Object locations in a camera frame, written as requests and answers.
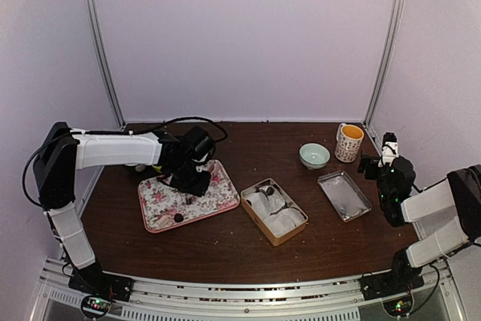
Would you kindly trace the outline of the white chocolate piece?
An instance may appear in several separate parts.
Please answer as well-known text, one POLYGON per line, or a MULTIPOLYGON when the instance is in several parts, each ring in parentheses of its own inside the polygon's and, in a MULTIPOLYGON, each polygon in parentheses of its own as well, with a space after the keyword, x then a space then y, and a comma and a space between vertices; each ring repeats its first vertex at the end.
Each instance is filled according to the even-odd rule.
POLYGON ((163 229, 164 227, 167 227, 169 225, 170 225, 170 218, 168 216, 163 215, 157 219, 156 226, 159 229, 163 229))

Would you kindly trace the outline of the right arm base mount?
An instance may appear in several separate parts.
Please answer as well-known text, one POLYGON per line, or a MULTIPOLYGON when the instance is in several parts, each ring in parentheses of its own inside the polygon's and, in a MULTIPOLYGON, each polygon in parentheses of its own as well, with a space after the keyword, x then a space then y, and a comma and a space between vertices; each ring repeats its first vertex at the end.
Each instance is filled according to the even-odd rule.
POLYGON ((359 284, 364 300, 385 298, 423 286, 421 271, 422 267, 411 266, 406 250, 398 251, 393 256, 390 271, 379 274, 369 272, 360 277, 359 284))

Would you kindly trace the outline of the pink metal tongs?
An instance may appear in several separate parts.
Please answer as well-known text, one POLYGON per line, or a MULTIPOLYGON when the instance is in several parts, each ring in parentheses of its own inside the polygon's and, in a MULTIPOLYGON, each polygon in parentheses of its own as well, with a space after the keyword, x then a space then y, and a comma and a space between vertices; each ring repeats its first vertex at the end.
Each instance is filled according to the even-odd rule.
POLYGON ((196 197, 194 195, 187 195, 186 196, 186 203, 188 205, 192 204, 196 200, 196 197))

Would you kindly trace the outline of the bear print tin lid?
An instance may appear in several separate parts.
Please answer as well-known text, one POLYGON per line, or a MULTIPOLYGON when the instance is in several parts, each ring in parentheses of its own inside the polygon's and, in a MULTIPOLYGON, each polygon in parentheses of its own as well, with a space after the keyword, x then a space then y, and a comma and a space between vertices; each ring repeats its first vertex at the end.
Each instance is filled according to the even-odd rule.
POLYGON ((320 189, 345 223, 369 213, 373 206, 345 171, 337 171, 318 178, 320 189))

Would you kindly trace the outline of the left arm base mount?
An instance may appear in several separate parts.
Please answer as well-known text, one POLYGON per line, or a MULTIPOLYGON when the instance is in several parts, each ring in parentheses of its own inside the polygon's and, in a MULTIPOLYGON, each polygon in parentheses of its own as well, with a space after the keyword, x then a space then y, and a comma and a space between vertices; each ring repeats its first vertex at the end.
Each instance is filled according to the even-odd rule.
POLYGON ((133 283, 130 277, 105 273, 101 263, 95 260, 85 268, 73 265, 68 287, 108 301, 127 302, 130 300, 133 283))

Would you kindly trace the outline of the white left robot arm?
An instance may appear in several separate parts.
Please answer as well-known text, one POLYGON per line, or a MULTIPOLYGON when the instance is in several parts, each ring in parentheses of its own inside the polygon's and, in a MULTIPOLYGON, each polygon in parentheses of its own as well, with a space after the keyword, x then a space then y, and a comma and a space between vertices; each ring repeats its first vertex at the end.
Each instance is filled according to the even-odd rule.
POLYGON ((97 260, 74 206, 77 171, 110 165, 156 166, 175 189, 201 197, 209 187, 210 173, 199 166, 211 159, 215 148, 215 140, 199 126, 181 136, 160 129, 137 133, 72 129, 64 122, 52 126, 32 158, 38 203, 71 264, 80 270, 77 277, 83 286, 100 294, 108 278, 93 266, 97 260))

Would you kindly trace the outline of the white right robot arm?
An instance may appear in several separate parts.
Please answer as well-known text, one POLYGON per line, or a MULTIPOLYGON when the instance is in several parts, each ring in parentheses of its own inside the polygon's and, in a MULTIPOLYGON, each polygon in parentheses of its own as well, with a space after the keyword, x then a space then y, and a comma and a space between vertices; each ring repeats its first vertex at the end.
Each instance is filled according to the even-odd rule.
POLYGON ((385 278, 390 291, 402 291, 424 266, 480 238, 480 165, 451 171, 420 190, 413 164, 403 156, 363 155, 358 172, 376 182, 380 209, 391 226, 431 224, 428 234, 393 256, 385 278))

